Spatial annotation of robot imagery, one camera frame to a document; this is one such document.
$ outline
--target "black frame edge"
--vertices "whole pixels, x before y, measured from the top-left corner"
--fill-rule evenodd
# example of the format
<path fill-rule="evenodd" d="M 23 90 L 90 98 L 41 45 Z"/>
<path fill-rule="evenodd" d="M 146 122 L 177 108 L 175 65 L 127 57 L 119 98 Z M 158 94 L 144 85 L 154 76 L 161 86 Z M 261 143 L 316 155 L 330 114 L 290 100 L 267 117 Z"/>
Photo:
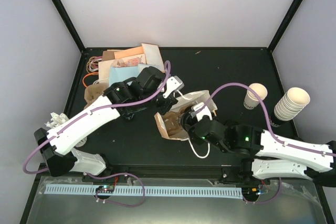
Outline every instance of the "black frame edge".
<path fill-rule="evenodd" d="M 67 11 L 64 8 L 64 5 L 62 4 L 61 0 L 52 0 L 54 6 L 56 7 L 59 15 L 61 16 L 64 24 L 66 25 L 66 27 L 68 28 L 73 40 L 75 41 L 78 49 L 80 52 L 83 52 L 85 50 L 85 46 L 82 42 L 82 40 L 80 39 Z"/>
<path fill-rule="evenodd" d="M 78 85 L 79 85 L 80 80 L 81 80 L 81 72 L 82 72 L 82 70 L 84 68 L 84 65 L 85 65 L 86 56 L 87 56 L 87 53 L 82 52 L 82 54 L 80 56 L 80 59 L 79 59 L 79 62 L 78 62 L 75 77 L 74 77 L 74 80 L 72 82 L 70 92 L 69 92 L 69 96 L 68 96 L 68 99 L 67 99 L 67 103 L 65 104 L 65 108 L 64 108 L 64 114 L 67 115 L 67 116 L 69 116 L 69 114 L 70 114 L 71 107 L 72 107 L 72 104 L 74 102 L 74 98 L 75 98 L 75 95 L 76 95 L 76 92 L 77 92 L 77 89 L 78 89 Z"/>
<path fill-rule="evenodd" d="M 300 7 L 302 1 L 303 0 L 293 0 L 293 2 L 291 3 L 284 19 L 282 20 L 277 32 L 275 33 L 271 43 L 268 46 L 268 50 L 270 50 L 271 52 L 273 52 L 274 49 L 276 48 L 276 46 L 278 45 L 280 39 L 282 38 L 283 34 L 285 33 L 289 23 L 293 19 L 294 15 L 295 15 L 296 11 L 298 10 L 298 8 Z"/>
<path fill-rule="evenodd" d="M 45 163 L 41 163 L 38 169 L 40 170 L 40 169 L 43 169 L 43 168 L 46 168 L 46 167 L 47 166 L 46 166 Z M 34 179 L 32 187 L 31 187 L 31 190 L 30 190 L 27 202 L 26 202 L 25 209 L 23 210 L 23 213 L 22 213 L 22 216 L 21 216 L 20 224 L 26 224 L 27 223 L 28 218 L 29 218 L 29 214 L 30 214 L 30 210 L 31 210 L 31 207 L 33 206 L 35 195 L 36 195 L 36 192 L 37 192 L 37 189 L 38 189 L 38 185 L 40 184 L 41 177 L 42 176 L 48 176 L 48 175 L 50 175 L 49 172 L 43 172 L 43 173 L 39 173 L 39 174 L 35 175 L 35 179 Z"/>
<path fill-rule="evenodd" d="M 88 47 L 86 50 L 109 50 L 109 49 L 120 49 L 120 50 L 125 50 L 125 49 L 129 49 L 132 47 Z M 169 49 L 169 50 L 181 50 L 181 49 L 190 49 L 190 50 L 219 50 L 219 49 L 227 49 L 227 50 L 261 50 L 261 49 L 265 49 L 267 50 L 267 47 L 159 47 L 160 50 L 165 50 L 165 49 Z"/>
<path fill-rule="evenodd" d="M 315 185 L 317 194 L 319 196 L 319 200 L 321 202 L 322 210 L 324 212 L 324 216 L 328 224 L 335 224 L 334 218 L 332 216 L 326 195 L 324 193 L 323 187 L 319 185 Z"/>

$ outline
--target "gray floor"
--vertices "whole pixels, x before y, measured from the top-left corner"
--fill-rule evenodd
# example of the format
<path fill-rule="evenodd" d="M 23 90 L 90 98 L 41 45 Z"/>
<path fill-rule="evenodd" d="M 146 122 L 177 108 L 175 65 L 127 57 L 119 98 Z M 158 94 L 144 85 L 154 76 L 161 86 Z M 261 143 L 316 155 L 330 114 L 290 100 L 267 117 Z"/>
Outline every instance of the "gray floor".
<path fill-rule="evenodd" d="M 40 185 L 28 223 L 326 223 L 313 183 L 285 182 L 280 197 L 265 205 L 246 205 L 238 199 L 148 197 L 136 208 L 96 203 L 91 196 L 44 195 L 44 183 Z M 166 185 L 167 182 L 156 180 L 145 184 Z M 173 184 L 185 186 L 186 182 L 175 180 Z M 274 195 L 275 186 L 271 189 L 260 200 Z M 114 200 L 131 204 L 138 199 L 114 197 Z"/>

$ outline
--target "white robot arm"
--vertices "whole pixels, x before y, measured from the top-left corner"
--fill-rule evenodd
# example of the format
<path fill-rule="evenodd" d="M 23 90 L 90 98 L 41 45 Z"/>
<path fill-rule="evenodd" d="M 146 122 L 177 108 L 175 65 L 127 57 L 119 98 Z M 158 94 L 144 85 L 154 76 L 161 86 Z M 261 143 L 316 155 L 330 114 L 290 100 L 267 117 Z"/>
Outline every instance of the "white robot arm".
<path fill-rule="evenodd" d="M 336 187 L 335 141 L 311 144 L 275 135 L 276 140 L 269 131 L 249 125 L 222 125 L 206 106 L 199 110 L 203 105 L 186 110 L 180 123 L 194 143 L 208 142 L 223 153 L 243 157 L 240 169 L 226 168 L 227 182 L 283 177 Z"/>
<path fill-rule="evenodd" d="M 164 80 L 167 80 L 166 85 L 162 86 Z M 177 103 L 173 94 L 183 87 L 178 77 L 168 78 L 159 69 L 148 67 L 136 78 L 112 84 L 92 105 L 64 124 L 49 131 L 38 129 L 34 133 L 37 143 L 41 145 L 48 142 L 40 152 L 50 174 L 55 177 L 67 172 L 101 174 L 107 167 L 107 160 L 99 154 L 81 152 L 74 146 L 107 122 L 120 116 L 130 120 L 135 112 L 148 106 L 153 105 L 158 112 L 165 114 Z M 119 106 L 123 103 L 133 105 Z"/>

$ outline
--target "paper cup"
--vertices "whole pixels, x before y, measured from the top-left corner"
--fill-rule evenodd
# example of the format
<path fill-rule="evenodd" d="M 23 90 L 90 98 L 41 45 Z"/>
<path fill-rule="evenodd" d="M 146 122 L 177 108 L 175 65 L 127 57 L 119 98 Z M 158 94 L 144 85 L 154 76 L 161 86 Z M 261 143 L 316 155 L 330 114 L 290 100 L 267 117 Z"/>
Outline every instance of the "paper cup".
<path fill-rule="evenodd" d="M 269 117 L 269 122 L 272 125 L 272 127 L 275 127 L 275 128 L 280 127 L 281 125 L 286 123 L 285 120 L 280 119 L 279 117 L 276 116 L 275 110 L 273 110 L 273 113 Z"/>
<path fill-rule="evenodd" d="M 301 88 L 290 88 L 286 93 L 286 97 L 292 105 L 306 106 L 310 102 L 310 96 Z"/>
<path fill-rule="evenodd" d="M 286 111 L 288 113 L 291 113 L 291 114 L 297 114 L 301 110 L 303 110 L 303 108 L 301 108 L 301 109 L 292 109 L 291 107 L 288 107 L 282 99 L 279 101 L 278 106 L 280 108 L 282 108 L 284 111 Z"/>
<path fill-rule="evenodd" d="M 267 96 L 267 89 L 264 85 L 260 83 L 252 83 L 249 86 L 251 89 L 253 89 L 261 98 L 261 100 L 264 100 Z M 248 110 L 254 109 L 256 106 L 258 106 L 259 101 L 258 99 L 250 92 L 247 90 L 245 99 L 244 99 L 244 107 L 247 108 Z"/>
<path fill-rule="evenodd" d="M 287 115 L 297 115 L 301 110 L 292 110 L 292 109 L 288 109 L 287 107 L 285 107 L 283 105 L 283 102 L 282 100 L 280 100 L 280 102 L 278 103 L 277 107 L 279 108 L 279 110 L 281 112 L 283 112 L 284 114 L 287 114 Z"/>
<path fill-rule="evenodd" d="M 289 121 L 289 120 L 292 120 L 295 117 L 295 115 L 288 115 L 288 114 L 285 114 L 285 113 L 281 112 L 279 110 L 279 108 L 277 108 L 277 107 L 275 107 L 275 114 L 276 114 L 277 118 L 279 118 L 283 121 Z"/>
<path fill-rule="evenodd" d="M 285 108 L 287 108 L 288 110 L 291 111 L 301 111 L 305 106 L 301 106 L 301 107 L 294 107 L 293 105 L 290 104 L 290 102 L 287 100 L 286 96 L 284 96 L 281 100 L 282 102 L 282 106 L 284 106 Z"/>
<path fill-rule="evenodd" d="M 270 116 L 271 125 L 279 127 L 292 120 L 309 102 L 310 97 L 305 90 L 301 88 L 289 89 L 275 106 Z"/>

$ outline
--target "white paper cup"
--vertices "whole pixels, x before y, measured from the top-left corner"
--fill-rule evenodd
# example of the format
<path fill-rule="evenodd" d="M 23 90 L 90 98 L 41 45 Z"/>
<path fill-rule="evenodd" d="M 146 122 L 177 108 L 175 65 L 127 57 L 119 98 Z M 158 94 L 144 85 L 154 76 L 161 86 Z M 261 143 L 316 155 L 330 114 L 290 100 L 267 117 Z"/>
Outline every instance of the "white paper cup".
<path fill-rule="evenodd" d="M 253 89 L 261 98 L 261 100 L 264 100 L 267 96 L 267 89 L 264 85 L 260 83 L 252 83 L 249 86 L 251 89 Z M 259 101 L 258 99 L 250 92 L 247 90 L 245 99 L 244 99 L 244 107 L 247 108 L 248 110 L 254 109 L 256 106 L 258 106 Z"/>
<path fill-rule="evenodd" d="M 280 99 L 274 109 L 274 115 L 282 121 L 290 121 L 309 104 L 310 97 L 301 88 L 291 88 Z"/>
<path fill-rule="evenodd" d="M 288 110 L 291 110 L 291 111 L 299 111 L 300 112 L 305 107 L 305 106 L 294 107 L 287 100 L 286 96 L 284 96 L 280 101 L 282 102 L 282 106 L 284 106 L 285 108 L 287 108 Z"/>
<path fill-rule="evenodd" d="M 290 88 L 286 93 L 286 97 L 292 105 L 306 106 L 310 102 L 308 93 L 304 89 L 297 87 Z"/>
<path fill-rule="evenodd" d="M 287 96 L 287 93 L 283 96 L 282 100 L 286 103 L 286 105 L 289 107 L 289 108 L 292 108 L 294 110 L 299 110 L 299 109 L 302 109 L 305 107 L 305 105 L 297 105 L 293 102 L 291 102 Z"/>
<path fill-rule="evenodd" d="M 290 111 L 287 111 L 286 109 L 283 109 L 281 106 L 277 106 L 276 107 L 278 109 L 278 111 L 284 115 L 284 116 L 287 116 L 287 117 L 294 117 L 298 114 L 298 112 L 290 112 Z"/>
<path fill-rule="evenodd" d="M 286 115 L 286 114 L 284 114 L 277 107 L 275 107 L 274 112 L 275 112 L 276 117 L 278 119 L 283 120 L 283 121 L 289 121 L 289 120 L 292 120 L 295 117 L 295 115 L 293 116 L 293 115 Z"/>
<path fill-rule="evenodd" d="M 299 110 L 294 110 L 294 109 L 291 109 L 291 108 L 288 108 L 287 106 L 285 106 L 284 104 L 284 101 L 281 99 L 277 106 L 282 109 L 284 112 L 288 113 L 288 114 L 292 114 L 292 115 L 297 115 L 302 109 L 299 109 Z"/>

